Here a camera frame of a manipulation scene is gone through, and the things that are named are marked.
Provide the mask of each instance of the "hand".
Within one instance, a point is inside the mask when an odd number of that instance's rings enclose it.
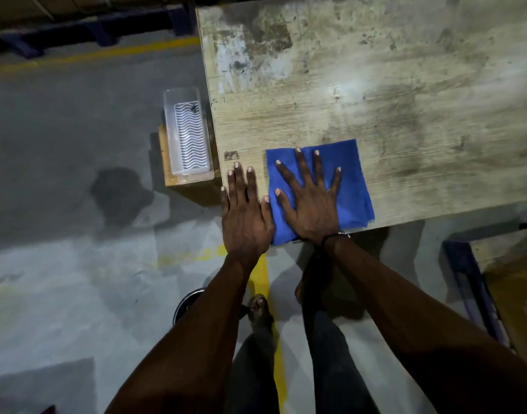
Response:
[[[279,160],[275,162],[278,170],[294,192],[296,209],[290,206],[287,195],[281,189],[275,189],[275,195],[284,210],[288,225],[292,227],[300,238],[310,241],[313,245],[319,247],[327,235],[334,234],[340,230],[336,212],[336,195],[338,194],[341,180],[340,167],[336,169],[332,186],[329,190],[326,190],[323,164],[319,151],[316,150],[313,155],[316,183],[311,178],[311,172],[300,148],[296,148],[296,159],[305,187],[300,186],[300,183],[298,183],[294,174],[288,170],[287,166]]]
[[[264,196],[261,204],[258,201],[256,173],[252,167],[248,167],[246,179],[245,184],[242,166],[235,163],[235,170],[229,170],[227,174],[229,194],[225,187],[221,188],[221,225],[227,252],[235,254],[242,264],[249,266],[255,265],[271,245],[275,222],[269,196]]]

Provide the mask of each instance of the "finger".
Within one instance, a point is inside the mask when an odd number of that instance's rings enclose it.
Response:
[[[234,209],[236,208],[236,187],[233,170],[227,172],[227,181],[229,182],[229,209]]]
[[[236,204],[246,203],[246,184],[244,183],[244,174],[242,173],[242,166],[239,162],[235,163],[235,189],[236,189]]]
[[[258,204],[258,186],[256,184],[256,172],[253,167],[248,167],[246,171],[247,190],[248,190],[248,202],[251,204]]]
[[[287,220],[288,225],[292,226],[292,223],[296,220],[296,211],[290,206],[290,201],[288,200],[286,193],[281,189],[275,189],[275,196],[277,197],[277,201],[281,205],[281,208],[283,208],[284,217]]]
[[[323,161],[321,160],[321,155],[319,150],[316,149],[313,152],[313,164],[315,168],[315,181],[317,186],[325,187],[325,177],[323,176]]]
[[[221,186],[221,214],[225,216],[227,213],[229,213],[229,196],[225,186]]]
[[[269,196],[265,195],[262,200],[262,216],[270,236],[275,235],[275,221],[271,212],[271,205],[269,204]]]
[[[332,179],[332,185],[329,191],[335,196],[338,194],[338,189],[340,188],[340,181],[342,180],[342,169],[340,167],[336,168],[334,173],[334,179]]]
[[[285,166],[280,160],[275,161],[275,165],[292,190],[296,191],[301,189],[300,183],[298,183],[294,174],[288,170],[287,166]]]
[[[310,183],[315,184],[311,178],[311,172],[309,171],[308,162],[305,160],[304,155],[301,153],[300,148],[296,148],[296,161],[298,161],[298,167],[300,168],[300,173],[304,179],[304,183],[308,186]]]

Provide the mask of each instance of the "right hand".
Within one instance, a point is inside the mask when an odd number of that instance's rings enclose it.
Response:
[[[275,195],[284,210],[288,225],[301,239],[310,241],[319,247],[327,235],[340,230],[336,212],[336,195],[341,179],[340,167],[336,169],[331,187],[326,190],[319,151],[316,150],[313,154],[316,183],[311,177],[308,164],[300,148],[296,148],[296,159],[305,187],[300,186],[287,166],[279,160],[275,162],[277,169],[294,192],[296,209],[290,206],[287,195],[281,189],[275,189]]]

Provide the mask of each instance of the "black pants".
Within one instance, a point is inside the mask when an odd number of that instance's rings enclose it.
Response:
[[[353,362],[340,329],[319,298],[302,306],[315,383],[317,414],[378,413]],[[273,379],[273,334],[256,329],[233,361],[227,388],[226,414],[278,414],[279,399]]]

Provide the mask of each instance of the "clear plastic container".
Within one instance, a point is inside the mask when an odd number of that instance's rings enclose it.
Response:
[[[200,94],[195,87],[163,92],[173,174],[213,172],[212,153]]]

